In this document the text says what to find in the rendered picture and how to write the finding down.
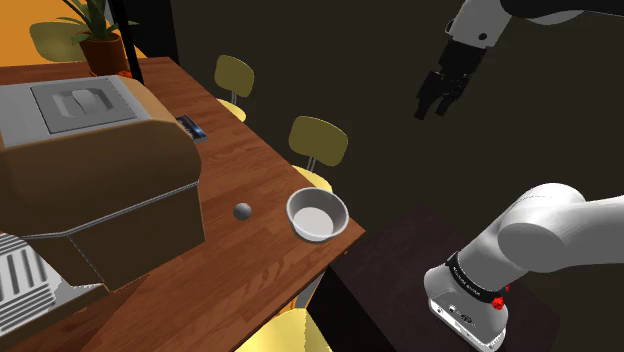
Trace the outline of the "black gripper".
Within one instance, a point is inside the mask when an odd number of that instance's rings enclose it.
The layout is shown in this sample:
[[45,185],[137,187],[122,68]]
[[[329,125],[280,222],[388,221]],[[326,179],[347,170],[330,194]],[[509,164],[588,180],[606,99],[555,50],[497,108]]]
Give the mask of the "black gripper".
[[438,61],[440,71],[429,72],[417,93],[418,105],[414,117],[424,120],[429,108],[440,96],[435,113],[444,116],[463,94],[486,52],[483,48],[449,40]]

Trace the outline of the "yellow chair olive backrest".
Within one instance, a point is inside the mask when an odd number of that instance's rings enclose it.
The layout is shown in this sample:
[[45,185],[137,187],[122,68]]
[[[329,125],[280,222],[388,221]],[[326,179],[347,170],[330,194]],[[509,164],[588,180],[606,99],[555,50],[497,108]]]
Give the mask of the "yellow chair olive backrest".
[[314,168],[318,162],[329,167],[342,162],[348,147],[347,134],[325,120],[298,116],[292,124],[288,143],[292,151],[308,158],[306,167],[292,167],[313,186],[332,192],[331,184],[317,174]]
[[295,308],[270,320],[235,352],[333,351],[307,310]]
[[237,99],[247,98],[251,94],[255,83],[253,69],[236,57],[220,55],[216,60],[214,80],[218,87],[230,92],[230,100],[218,98],[217,101],[241,122],[244,122],[247,115],[237,105]]

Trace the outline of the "grey bowl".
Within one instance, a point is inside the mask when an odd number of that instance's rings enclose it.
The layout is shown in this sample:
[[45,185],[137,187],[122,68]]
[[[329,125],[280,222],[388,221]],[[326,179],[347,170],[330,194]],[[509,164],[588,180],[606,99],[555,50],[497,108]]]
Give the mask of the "grey bowl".
[[293,232],[309,242],[325,242],[340,235],[349,223],[345,203],[334,193],[317,187],[293,192],[286,203]]

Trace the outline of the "dark robot stand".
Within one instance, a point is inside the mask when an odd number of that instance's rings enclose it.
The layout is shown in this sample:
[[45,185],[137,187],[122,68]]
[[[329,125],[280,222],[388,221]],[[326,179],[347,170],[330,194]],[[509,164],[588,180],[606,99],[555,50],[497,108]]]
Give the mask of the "dark robot stand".
[[313,317],[334,352],[477,352],[428,308],[425,272],[468,240],[419,206],[326,271]]

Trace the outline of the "dark phone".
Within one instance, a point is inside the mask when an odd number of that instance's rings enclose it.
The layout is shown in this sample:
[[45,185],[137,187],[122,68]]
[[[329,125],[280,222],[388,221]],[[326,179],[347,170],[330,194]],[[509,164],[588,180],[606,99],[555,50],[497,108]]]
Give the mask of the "dark phone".
[[186,130],[186,132],[192,137],[195,143],[200,143],[207,140],[207,135],[203,129],[197,125],[188,115],[181,115],[176,117],[176,121]]

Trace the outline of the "brown wooden table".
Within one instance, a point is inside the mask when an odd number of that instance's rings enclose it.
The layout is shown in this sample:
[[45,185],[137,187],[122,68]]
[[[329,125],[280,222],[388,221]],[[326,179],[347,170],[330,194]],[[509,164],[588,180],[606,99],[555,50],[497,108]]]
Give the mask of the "brown wooden table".
[[[306,179],[167,57],[140,60],[146,87],[207,134],[200,199],[206,241],[6,352],[232,352],[363,234],[324,243],[291,229]],[[252,215],[233,216],[238,203]]]

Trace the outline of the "potted green plant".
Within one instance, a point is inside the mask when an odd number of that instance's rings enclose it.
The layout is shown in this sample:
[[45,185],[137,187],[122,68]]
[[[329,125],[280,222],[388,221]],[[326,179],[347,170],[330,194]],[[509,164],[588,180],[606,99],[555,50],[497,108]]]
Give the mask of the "potted green plant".
[[78,45],[86,58],[93,76],[118,75],[132,78],[121,35],[116,33],[118,24],[109,24],[105,10],[107,0],[62,0],[78,19],[59,17],[81,27],[71,36],[71,43]]

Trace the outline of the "brown and grey coffee machine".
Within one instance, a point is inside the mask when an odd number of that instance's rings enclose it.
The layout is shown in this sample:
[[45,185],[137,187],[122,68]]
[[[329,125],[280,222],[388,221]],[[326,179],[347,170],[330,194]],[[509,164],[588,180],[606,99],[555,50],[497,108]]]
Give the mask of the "brown and grey coffee machine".
[[201,244],[200,173],[136,80],[0,86],[0,347]]

